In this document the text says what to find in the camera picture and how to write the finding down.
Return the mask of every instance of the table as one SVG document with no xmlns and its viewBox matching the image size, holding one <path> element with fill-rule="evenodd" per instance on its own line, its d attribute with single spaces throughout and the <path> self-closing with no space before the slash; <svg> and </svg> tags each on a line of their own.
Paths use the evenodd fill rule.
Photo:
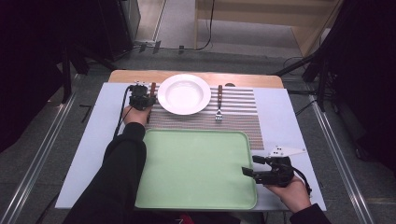
<svg viewBox="0 0 396 224">
<path fill-rule="evenodd" d="M 213 0 L 195 0 L 194 44 L 198 20 L 210 20 Z M 291 26 L 303 57 L 309 55 L 326 28 L 332 26 L 343 0 L 216 0 L 214 21 Z"/>
<path fill-rule="evenodd" d="M 135 81 L 146 81 L 148 83 L 155 81 L 161 83 L 167 77 L 183 73 L 187 72 L 114 71 L 111 74 L 109 82 L 104 84 L 95 108 L 92 111 L 86 132 L 81 139 L 78 151 L 73 159 L 60 197 L 56 203 L 57 208 L 72 207 L 80 193 L 88 186 L 94 174 L 101 166 L 106 144 L 108 144 L 112 138 L 115 128 L 114 121 L 117 120 L 120 110 L 120 101 L 115 101 L 114 99 L 121 98 L 125 87 L 127 87 L 129 83 Z M 255 86 L 255 88 L 251 89 L 256 97 L 264 150 L 252 150 L 252 155 L 265 157 L 268 155 L 269 150 L 275 146 L 305 148 L 303 137 L 291 107 L 290 98 L 287 91 L 283 89 L 279 77 L 242 74 L 188 73 L 203 78 L 210 86 L 217 86 L 225 83 L 233 83 L 237 86 L 236 88 L 242 86 L 248 87 L 249 85 Z M 87 158 L 90 158 L 91 163 L 87 163 Z M 323 210 L 326 210 L 308 153 L 293 155 L 290 159 L 291 163 L 307 177 L 313 189 L 311 198 L 312 203 L 318 203 Z M 253 168 L 255 170 L 265 169 L 262 165 L 257 163 L 253 164 Z M 275 194 L 263 186 L 257 185 L 256 187 L 258 201 L 251 211 L 288 210 Z"/>
</svg>

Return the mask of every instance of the floor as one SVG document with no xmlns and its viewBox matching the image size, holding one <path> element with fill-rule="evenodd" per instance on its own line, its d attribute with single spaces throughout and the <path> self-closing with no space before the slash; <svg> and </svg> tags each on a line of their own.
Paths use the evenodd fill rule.
<svg viewBox="0 0 396 224">
<path fill-rule="evenodd" d="M 191 15 L 193 14 L 193 2 L 193 0 L 139 0 L 142 21 L 136 41 L 149 45 L 161 41 L 161 47 L 168 49 L 178 49 L 180 45 L 186 49 L 192 48 L 193 20 Z M 206 21 L 200 21 L 199 34 L 199 46 L 204 46 L 208 39 Z M 299 60 L 298 57 L 301 57 L 291 30 L 287 26 L 221 21 L 213 22 L 211 43 L 203 51 L 246 55 L 247 57 L 252 55 L 270 57 L 282 60 L 283 66 L 296 62 Z M 164 61 L 162 66 L 163 68 L 167 67 L 166 61 Z M 212 66 L 207 69 L 215 70 L 218 68 Z M 84 90 L 87 95 L 91 96 L 92 92 L 100 90 L 101 83 L 108 78 L 107 72 L 104 72 L 103 68 L 98 68 L 96 65 L 92 66 L 92 70 L 97 77 L 95 79 L 77 77 L 75 83 L 79 84 L 75 86 L 75 90 L 78 90 L 78 85 L 87 85 L 88 82 L 92 86 L 92 89 Z M 302 71 L 304 69 L 294 71 L 293 73 L 300 75 Z M 300 76 L 287 75 L 282 77 L 282 80 L 286 88 L 300 88 L 301 90 L 310 88 L 301 82 Z M 47 139 L 46 131 L 37 132 L 36 130 L 50 130 L 54 128 L 52 126 L 54 120 L 64 121 L 64 126 L 60 130 L 60 134 L 55 136 L 57 137 L 57 142 L 49 141 L 52 144 L 52 152 L 50 154 L 45 154 L 44 152 L 41 155 L 47 160 L 47 163 L 45 166 L 39 167 L 37 176 L 34 176 L 34 180 L 36 180 L 35 187 L 27 186 L 25 191 L 19 195 L 22 201 L 17 203 L 29 209 L 22 209 L 20 207 L 20 210 L 17 210 L 16 213 L 17 216 L 20 215 L 23 219 L 13 219 L 9 223 L 34 222 L 37 214 L 41 214 L 44 210 L 43 206 L 35 206 L 35 202 L 39 200 L 47 200 L 49 202 L 58 192 L 58 189 L 52 186 L 62 185 L 65 174 L 55 174 L 52 171 L 59 169 L 60 166 L 62 166 L 61 168 L 63 170 L 67 171 L 68 164 L 73 159 L 75 152 L 73 150 L 64 151 L 64 145 L 67 145 L 68 148 L 77 148 L 78 139 L 82 135 L 86 125 L 86 122 L 83 122 L 82 119 L 87 113 L 87 109 L 82 105 L 94 105 L 95 99 L 92 97 L 73 98 L 76 100 L 75 104 L 79 106 L 70 109 L 57 104 L 60 101 L 60 97 L 62 97 L 62 93 L 58 92 L 51 99 L 52 102 L 49 102 L 49 106 L 46 106 L 31 123 L 26 134 L 13 146 L 12 150 L 8 150 L 0 155 L 0 170 L 2 171 L 0 173 L 0 192 L 2 195 L 0 198 L 0 212 L 3 215 L 3 212 L 9 208 L 8 204 L 12 199 L 11 195 L 15 195 L 15 189 L 21 183 L 26 171 L 29 170 L 30 162 L 27 161 L 32 161 L 35 157 L 35 153 L 32 153 L 31 148 L 33 150 L 36 148 L 41 149 L 43 139 Z M 291 95 L 290 99 L 296 108 L 301 108 L 302 105 L 305 105 L 310 100 L 308 96 L 302 95 Z M 312 107 L 300 115 L 298 120 L 306 143 L 310 147 L 316 147 L 318 149 L 310 152 L 310 156 L 316 158 L 313 161 L 313 165 L 318 175 L 318 181 L 323 186 L 322 190 L 326 195 L 325 203 L 330 210 L 328 216 L 332 218 L 334 223 L 345 223 L 346 220 L 353 220 L 349 221 L 350 223 L 391 223 L 396 218 L 394 216 L 396 214 L 396 181 L 392 178 L 392 173 L 378 162 L 363 162 L 356 159 L 353 150 L 350 150 L 353 146 L 348 138 L 348 133 L 343 128 L 342 121 L 332 111 L 330 104 L 326 106 L 328 110 L 324 114 L 324 117 L 323 114 L 320 115 L 317 108 Z M 62 113 L 68 109 L 70 110 L 68 113 L 73 116 L 62 118 Z M 312 120 L 311 118 L 313 116 L 318 117 L 315 125 L 307 123 L 308 120 Z M 331 132 L 326 133 L 329 131 L 329 127 L 327 127 L 326 131 L 326 126 L 329 123 L 323 122 L 323 120 L 330 122 L 333 135 L 330 134 Z M 324 148 L 324 146 L 318 145 L 318 139 L 320 139 L 319 142 L 326 143 L 329 140 L 331 141 L 332 138 L 335 139 L 336 144 L 332 146 L 335 148 L 331 151 L 328 151 L 327 147 Z M 337 147 L 348 149 L 342 150 L 341 153 L 348 161 L 347 167 L 351 171 L 353 182 L 343 179 L 343 175 L 348 176 L 348 174 L 342 174 L 345 170 L 342 168 L 343 161 L 336 159 L 338 156 L 337 153 L 339 153 L 337 150 L 340 149 Z M 10 161 L 13 161 L 12 166 L 6 166 L 6 161 L 8 161 L 8 164 Z M 332 179 L 327 178 L 330 175 L 336 177 Z M 359 193 L 364 195 L 364 204 L 361 204 L 359 199 L 356 201 L 356 198 L 351 197 L 354 194 L 355 196 L 359 196 Z M 338 200 L 339 197 L 343 197 L 345 200 L 340 201 Z M 361 217 L 361 214 L 358 215 L 359 219 L 357 219 L 356 214 L 359 213 L 359 209 L 357 209 L 356 205 L 367 205 L 368 211 L 374 217 L 374 220 L 365 216 Z M 46 223 L 60 223 L 65 214 L 66 211 L 52 211 L 46 217 Z M 282 223 L 283 215 L 282 213 L 270 213 L 268 216 L 271 221 L 268 221 L 268 223 Z"/>
</svg>

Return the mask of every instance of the metal floor strip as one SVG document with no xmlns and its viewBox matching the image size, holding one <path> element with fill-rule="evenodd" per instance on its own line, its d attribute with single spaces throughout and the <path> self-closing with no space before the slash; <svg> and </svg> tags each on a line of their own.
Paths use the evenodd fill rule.
<svg viewBox="0 0 396 224">
<path fill-rule="evenodd" d="M 79 75 L 76 75 L 73 80 L 73 84 L 75 87 L 71 96 L 64 105 L 61 105 L 59 107 L 58 113 L 51 126 L 49 127 L 49 131 L 47 132 L 46 137 L 44 138 L 40 148 L 35 154 L 35 157 L 33 158 L 33 161 L 28 171 L 23 177 L 21 183 L 18 185 L 7 208 L 7 211 L 4 213 L 0 221 L 1 224 L 11 224 L 16 222 L 30 192 L 32 191 L 33 186 L 35 185 L 35 181 L 37 180 L 47 157 L 50 154 L 52 145 L 55 142 L 56 137 L 58 136 L 58 133 L 62 128 L 62 125 L 64 124 L 64 120 L 69 113 L 70 108 L 74 103 L 74 100 L 76 99 L 76 92 L 78 90 L 80 80 L 81 78 L 79 77 Z"/>
<path fill-rule="evenodd" d="M 315 100 L 313 95 L 309 95 L 309 100 Z M 354 175 L 352 174 L 349 165 L 344 157 L 342 149 L 340 148 L 337 139 L 332 131 L 332 126 L 327 119 L 326 113 L 321 112 L 318 104 L 313 104 L 315 114 L 318 118 L 320 127 L 326 137 L 327 143 L 331 150 L 332 156 L 334 158 L 335 164 L 337 165 L 338 171 L 344 181 L 344 185 L 346 186 L 346 191 L 349 195 L 350 201 L 352 202 L 358 219 L 361 223 L 375 223 L 372 214 L 367 207 L 367 203 L 364 200 L 364 197 L 361 194 L 361 190 L 358 186 L 358 183 L 355 180 Z"/>
</svg>

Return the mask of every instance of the person's left hand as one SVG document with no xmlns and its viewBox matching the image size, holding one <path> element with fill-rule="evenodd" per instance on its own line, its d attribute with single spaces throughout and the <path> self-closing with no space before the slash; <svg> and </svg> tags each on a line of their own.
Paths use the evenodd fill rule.
<svg viewBox="0 0 396 224">
<path fill-rule="evenodd" d="M 151 108 L 152 106 L 140 111 L 133 107 L 131 108 L 131 106 L 128 105 L 122 111 L 122 117 L 124 118 L 123 122 L 125 123 L 125 125 L 131 122 L 137 122 L 145 126 Z"/>
</svg>

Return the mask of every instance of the plate rim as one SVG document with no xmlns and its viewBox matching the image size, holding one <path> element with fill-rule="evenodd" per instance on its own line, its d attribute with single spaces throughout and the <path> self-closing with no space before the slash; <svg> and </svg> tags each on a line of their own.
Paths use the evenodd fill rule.
<svg viewBox="0 0 396 224">
<path fill-rule="evenodd" d="M 183 111 L 177 111 L 172 109 L 172 107 L 169 107 L 169 104 L 166 104 L 163 99 L 164 97 L 161 97 L 162 92 L 166 91 L 166 89 L 164 89 L 164 85 L 165 87 L 167 86 L 171 86 L 171 84 L 175 83 L 175 81 L 177 80 L 181 80 L 182 77 L 188 77 L 187 79 L 193 81 L 194 83 L 196 83 L 199 87 L 201 87 L 203 93 L 204 93 L 204 99 L 203 99 L 203 103 L 201 106 L 197 106 L 196 109 L 194 110 L 189 110 L 187 112 L 183 112 Z M 166 111 L 172 113 L 172 114 L 176 114 L 176 115 L 192 115 L 195 113 L 198 113 L 200 111 L 202 111 L 210 102 L 211 99 L 211 90 L 210 90 L 210 86 L 209 84 L 203 80 L 201 77 L 198 77 L 196 75 L 193 74 L 177 74 L 174 76 L 171 76 L 169 78 L 167 78 L 166 80 L 164 80 L 161 84 L 160 87 L 158 89 L 158 102 L 160 103 L 160 105 L 163 107 L 163 109 L 165 109 Z"/>
</svg>

